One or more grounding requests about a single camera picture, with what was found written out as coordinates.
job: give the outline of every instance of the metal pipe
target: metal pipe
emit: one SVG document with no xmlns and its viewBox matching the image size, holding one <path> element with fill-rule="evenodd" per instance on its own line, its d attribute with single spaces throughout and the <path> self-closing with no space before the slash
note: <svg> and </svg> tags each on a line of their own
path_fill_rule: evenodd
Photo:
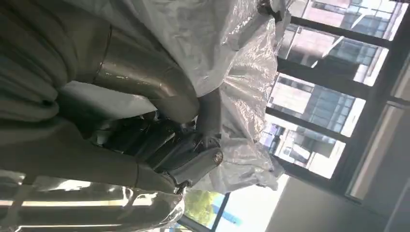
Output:
<svg viewBox="0 0 410 232">
<path fill-rule="evenodd" d="M 199 102 L 189 78 L 171 59 L 154 54 L 112 29 L 106 56 L 93 84 L 143 95 L 178 123 L 198 115 Z"/>
<path fill-rule="evenodd" d="M 69 4 L 47 0 L 44 7 L 57 12 L 73 42 L 76 81 L 147 97 L 178 123 L 198 115 L 195 89 L 170 57 L 146 49 L 108 22 Z"/>
</svg>

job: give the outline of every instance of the exhaust pipe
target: exhaust pipe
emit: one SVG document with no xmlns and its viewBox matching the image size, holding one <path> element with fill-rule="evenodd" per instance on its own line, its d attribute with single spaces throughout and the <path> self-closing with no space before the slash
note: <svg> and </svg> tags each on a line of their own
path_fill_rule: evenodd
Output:
<svg viewBox="0 0 410 232">
<path fill-rule="evenodd" d="M 178 123 L 190 122 L 198 115 L 195 89 L 172 58 L 146 49 L 82 9 L 61 1 L 40 3 L 55 13 L 73 42 L 78 60 L 76 81 L 147 97 Z"/>
<path fill-rule="evenodd" d="M 145 96 L 161 113 L 178 123 L 190 122 L 198 115 L 195 89 L 182 69 L 114 28 L 92 84 Z"/>
</svg>

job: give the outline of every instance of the window frame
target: window frame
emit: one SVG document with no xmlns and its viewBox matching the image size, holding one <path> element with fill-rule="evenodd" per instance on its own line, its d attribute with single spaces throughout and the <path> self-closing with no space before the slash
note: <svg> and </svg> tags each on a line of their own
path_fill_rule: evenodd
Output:
<svg viewBox="0 0 410 232">
<path fill-rule="evenodd" d="M 370 130 L 369 128 L 376 128 L 379 118 L 378 116 L 382 115 L 384 106 L 388 99 L 391 99 L 390 92 L 405 64 L 407 55 L 410 54 L 410 44 L 406 44 L 405 42 L 407 34 L 405 26 L 410 24 L 409 9 L 406 10 L 396 36 L 392 41 L 364 34 L 358 35 L 358 32 L 335 28 L 299 17 L 292 17 L 291 23 L 389 49 L 386 60 L 384 61 L 376 82 L 372 87 L 346 79 L 343 80 L 344 83 L 339 83 L 340 78 L 338 78 L 337 75 L 329 75 L 329 73 L 324 73 L 324 71 L 318 72 L 310 67 L 278 58 L 278 72 L 320 85 L 330 90 L 366 100 L 365 107 L 351 137 L 341 137 L 340 133 L 335 132 L 337 134 L 335 135 L 333 134 L 333 131 L 330 132 L 329 129 L 317 126 L 316 124 L 312 125 L 311 123 L 295 118 L 294 116 L 284 115 L 282 112 L 276 112 L 275 109 L 269 107 L 266 109 L 267 114 L 346 143 L 346 147 L 337 163 L 334 174 L 330 179 L 312 173 L 298 165 L 288 163 L 278 157 L 275 158 L 284 167 L 287 175 L 311 183 L 333 194 L 350 199 L 346 193 L 348 192 L 356 169 L 360 167 L 361 161 L 365 158 L 367 143 L 373 132 L 373 130 Z M 343 109 L 344 107 L 348 109 L 351 108 L 351 106 L 345 106 L 345 102 L 343 102 L 340 109 Z"/>
</svg>

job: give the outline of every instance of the glass pane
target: glass pane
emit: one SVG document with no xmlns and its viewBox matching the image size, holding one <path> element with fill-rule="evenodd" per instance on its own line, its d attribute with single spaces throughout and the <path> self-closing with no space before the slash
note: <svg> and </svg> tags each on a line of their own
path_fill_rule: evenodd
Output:
<svg viewBox="0 0 410 232">
<path fill-rule="evenodd" d="M 389 50 L 305 27 L 288 27 L 278 56 L 373 86 Z"/>
<path fill-rule="evenodd" d="M 185 215 L 211 229 L 224 197 L 217 192 L 191 189 L 185 197 Z"/>
<path fill-rule="evenodd" d="M 332 177 L 345 143 L 271 115 L 266 115 L 265 119 L 265 131 L 276 127 L 282 132 L 275 136 L 275 143 L 265 144 L 270 155 L 326 178 Z M 334 127 L 341 127 L 341 124 L 336 123 Z"/>
<path fill-rule="evenodd" d="M 296 17 L 392 40 L 407 6 L 389 0 L 296 0 L 289 11 Z"/>
<path fill-rule="evenodd" d="M 267 106 L 351 136 L 365 100 L 280 73 Z M 261 143 L 270 147 L 279 127 L 268 126 Z"/>
<path fill-rule="evenodd" d="M 282 175 L 276 191 L 249 186 L 232 192 L 216 231 L 265 231 L 288 179 L 287 175 Z"/>
</svg>

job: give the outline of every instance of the window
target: window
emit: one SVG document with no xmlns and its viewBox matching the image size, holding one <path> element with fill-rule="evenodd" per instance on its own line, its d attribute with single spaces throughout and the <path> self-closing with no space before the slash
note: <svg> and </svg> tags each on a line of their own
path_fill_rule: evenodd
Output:
<svg viewBox="0 0 410 232">
<path fill-rule="evenodd" d="M 407 7 L 408 5 L 407 3 L 397 3 L 389 0 L 332 1 L 331 3 L 312 1 L 309 4 L 307 0 L 297 0 L 291 5 L 290 12 L 296 17 L 390 39 L 388 37 L 391 32 L 394 32 L 394 27 L 383 26 L 378 28 L 378 24 L 381 21 L 389 25 L 399 24 L 402 17 L 392 18 L 392 13 L 395 8 Z"/>
<path fill-rule="evenodd" d="M 265 231 L 288 179 L 287 175 L 282 175 L 276 191 L 257 185 L 226 195 L 191 190 L 187 194 L 185 216 L 217 232 Z"/>
<path fill-rule="evenodd" d="M 266 121 L 285 128 L 274 156 L 331 178 L 343 152 L 343 142 L 274 116 L 266 115 Z M 336 124 L 334 129 L 340 132 L 342 125 Z"/>
<path fill-rule="evenodd" d="M 310 88 L 311 91 L 305 91 L 304 88 Z M 273 101 L 268 104 L 268 107 L 329 130 L 341 132 L 346 136 L 351 134 L 351 130 L 341 130 L 341 128 L 335 127 L 331 121 L 343 116 L 343 118 L 338 119 L 338 122 L 342 126 L 354 128 L 356 121 L 347 121 L 346 117 L 348 115 L 351 118 L 359 117 L 363 109 L 362 105 L 353 105 L 355 97 L 282 73 L 279 74 L 278 82 L 274 85 L 270 97 L 273 98 Z"/>
<path fill-rule="evenodd" d="M 384 62 L 386 56 L 382 54 L 388 52 L 387 48 L 305 27 L 291 44 L 286 47 L 288 51 L 279 51 L 280 58 L 369 86 L 375 83 Z"/>
</svg>

